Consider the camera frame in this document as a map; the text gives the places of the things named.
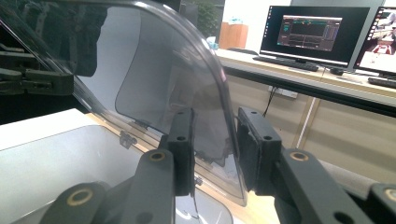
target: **power outlet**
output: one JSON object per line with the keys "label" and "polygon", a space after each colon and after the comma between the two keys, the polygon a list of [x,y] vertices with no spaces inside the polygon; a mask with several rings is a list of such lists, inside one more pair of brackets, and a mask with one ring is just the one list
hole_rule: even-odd
{"label": "power outlet", "polygon": [[[268,91],[272,91],[272,89],[273,89],[273,86],[269,86]],[[297,95],[298,95],[298,93],[295,91],[288,91],[288,90],[284,90],[284,89],[280,89],[280,88],[277,88],[275,93],[279,94],[279,95],[288,96],[293,99],[297,98]]]}

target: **white wall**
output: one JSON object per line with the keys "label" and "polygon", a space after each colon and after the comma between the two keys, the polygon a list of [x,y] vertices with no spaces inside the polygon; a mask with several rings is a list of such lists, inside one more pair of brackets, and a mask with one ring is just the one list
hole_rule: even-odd
{"label": "white wall", "polygon": [[269,6],[289,6],[290,0],[226,0],[224,4],[223,21],[232,17],[241,19],[248,25],[246,49],[260,50],[264,24]]}
{"label": "white wall", "polygon": [[396,7],[396,0],[385,0],[384,7]]}

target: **computer monitor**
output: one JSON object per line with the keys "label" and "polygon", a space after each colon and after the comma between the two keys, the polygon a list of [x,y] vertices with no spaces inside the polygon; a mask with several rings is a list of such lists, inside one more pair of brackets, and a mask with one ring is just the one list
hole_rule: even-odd
{"label": "computer monitor", "polygon": [[347,67],[369,9],[270,6],[260,54]]}
{"label": "computer monitor", "polygon": [[354,68],[396,77],[396,7],[379,7]]}

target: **cable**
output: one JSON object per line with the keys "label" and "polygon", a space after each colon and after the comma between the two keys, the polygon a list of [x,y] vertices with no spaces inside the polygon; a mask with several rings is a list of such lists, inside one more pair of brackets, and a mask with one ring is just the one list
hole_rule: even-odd
{"label": "cable", "polygon": [[267,108],[265,109],[264,113],[262,113],[262,116],[263,116],[263,117],[265,117],[265,116],[267,115],[268,108],[270,107],[272,98],[274,97],[276,90],[277,90],[277,87],[273,87],[273,88],[271,89],[270,98],[268,99]]}

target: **transparent curved panel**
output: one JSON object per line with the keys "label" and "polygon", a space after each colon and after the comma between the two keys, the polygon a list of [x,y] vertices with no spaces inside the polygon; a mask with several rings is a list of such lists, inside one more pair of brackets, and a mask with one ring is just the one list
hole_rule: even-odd
{"label": "transparent curved panel", "polygon": [[187,20],[146,1],[0,3],[8,30],[49,70],[76,75],[77,98],[139,145],[157,147],[192,108],[196,175],[245,204],[226,78]]}

